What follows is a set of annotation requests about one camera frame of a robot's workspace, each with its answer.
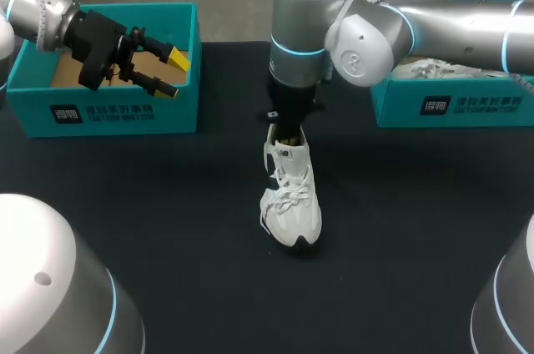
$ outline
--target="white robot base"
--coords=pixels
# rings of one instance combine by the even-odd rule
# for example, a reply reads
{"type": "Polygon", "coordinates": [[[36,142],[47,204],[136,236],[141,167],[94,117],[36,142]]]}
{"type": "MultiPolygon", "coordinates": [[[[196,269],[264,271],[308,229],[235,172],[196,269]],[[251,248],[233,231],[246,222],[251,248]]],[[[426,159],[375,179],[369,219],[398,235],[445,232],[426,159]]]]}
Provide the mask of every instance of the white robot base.
{"type": "Polygon", "coordinates": [[[502,258],[471,313],[475,354],[534,352],[534,217],[502,258]]]}
{"type": "Polygon", "coordinates": [[[144,354],[135,304],[56,210],[0,195],[0,352],[144,354]]]}

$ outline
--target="shoe logo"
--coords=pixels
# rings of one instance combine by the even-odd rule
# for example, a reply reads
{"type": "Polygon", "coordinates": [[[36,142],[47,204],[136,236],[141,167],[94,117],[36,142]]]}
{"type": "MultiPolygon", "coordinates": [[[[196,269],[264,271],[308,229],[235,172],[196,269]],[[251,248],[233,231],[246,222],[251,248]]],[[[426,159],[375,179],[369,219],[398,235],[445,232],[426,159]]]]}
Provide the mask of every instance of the shoe logo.
{"type": "Polygon", "coordinates": [[[293,159],[293,155],[291,155],[291,152],[285,149],[281,149],[279,152],[280,156],[283,156],[286,159],[293,159]]]}

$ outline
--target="printed logo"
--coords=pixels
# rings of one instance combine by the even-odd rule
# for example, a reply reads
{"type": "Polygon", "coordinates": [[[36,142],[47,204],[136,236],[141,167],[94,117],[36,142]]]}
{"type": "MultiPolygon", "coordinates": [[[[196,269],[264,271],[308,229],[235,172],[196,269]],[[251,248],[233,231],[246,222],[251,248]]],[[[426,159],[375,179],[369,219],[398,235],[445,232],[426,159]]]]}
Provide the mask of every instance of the printed logo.
{"type": "Polygon", "coordinates": [[[293,155],[291,154],[290,151],[286,150],[286,149],[281,149],[280,150],[280,156],[286,158],[286,159],[293,159],[293,155]]]}
{"type": "Polygon", "coordinates": [[[83,123],[76,105],[50,105],[53,118],[58,124],[80,124],[83,123]]]}
{"type": "Polygon", "coordinates": [[[451,97],[425,97],[420,115],[446,114],[451,103],[451,97]]]}

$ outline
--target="silver robot arm segment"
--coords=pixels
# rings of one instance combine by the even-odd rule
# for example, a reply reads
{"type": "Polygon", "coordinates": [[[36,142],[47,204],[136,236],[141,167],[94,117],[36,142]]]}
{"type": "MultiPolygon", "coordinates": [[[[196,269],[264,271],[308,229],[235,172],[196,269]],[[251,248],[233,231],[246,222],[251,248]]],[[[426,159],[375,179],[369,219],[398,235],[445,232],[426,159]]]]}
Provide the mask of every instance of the silver robot arm segment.
{"type": "Polygon", "coordinates": [[[533,74],[532,24],[529,1],[275,0],[270,72],[288,87],[318,83],[326,50],[340,75],[361,87],[410,55],[533,74]]]}
{"type": "Polygon", "coordinates": [[[533,23],[529,1],[355,0],[337,25],[338,39],[332,42],[327,35],[326,45],[341,76],[362,87],[379,83],[409,55],[533,74],[533,23]],[[368,37],[372,43],[365,44],[368,37]]]}
{"type": "MultiPolygon", "coordinates": [[[[41,17],[40,0],[0,0],[0,8],[12,24],[16,35],[37,42],[41,17]]],[[[74,14],[79,11],[78,0],[44,0],[46,28],[42,49],[52,51],[63,46],[65,33],[74,14]]]]}

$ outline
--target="shoe tongue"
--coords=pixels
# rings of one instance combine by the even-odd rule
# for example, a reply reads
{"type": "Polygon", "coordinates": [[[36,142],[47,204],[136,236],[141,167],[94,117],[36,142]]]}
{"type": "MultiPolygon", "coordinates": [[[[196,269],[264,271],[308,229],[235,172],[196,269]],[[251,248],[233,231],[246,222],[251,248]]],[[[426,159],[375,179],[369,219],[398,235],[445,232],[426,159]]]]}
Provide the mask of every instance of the shoe tongue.
{"type": "Polygon", "coordinates": [[[276,152],[282,170],[290,176],[301,176],[308,169],[310,155],[304,145],[292,147],[276,141],[276,152]]]}

